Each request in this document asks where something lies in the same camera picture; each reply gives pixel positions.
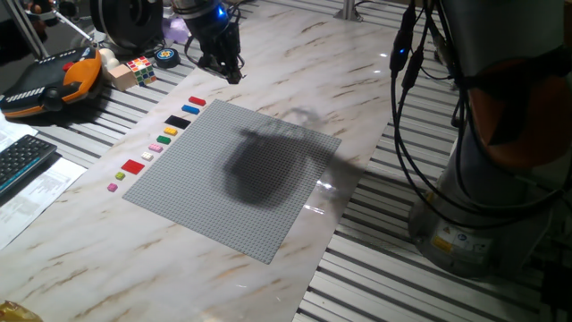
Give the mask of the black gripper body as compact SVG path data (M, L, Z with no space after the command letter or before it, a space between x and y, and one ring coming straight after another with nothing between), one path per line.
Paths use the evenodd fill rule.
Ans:
M185 23L189 29L189 38L185 43L185 56L198 67L198 59L188 54L194 40L199 43L203 54L213 55L225 68L225 64L240 55L240 29L235 10L227 12L226 7L186 7Z

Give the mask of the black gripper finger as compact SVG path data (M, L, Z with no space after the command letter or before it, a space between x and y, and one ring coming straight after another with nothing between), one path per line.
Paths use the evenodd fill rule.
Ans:
M241 69L244 66L244 60L241 56L231 59L225 64L225 79L231 85L239 84L243 79Z
M203 54L198 60L198 67L213 75L224 75L225 69L217 62L216 58L210 54Z

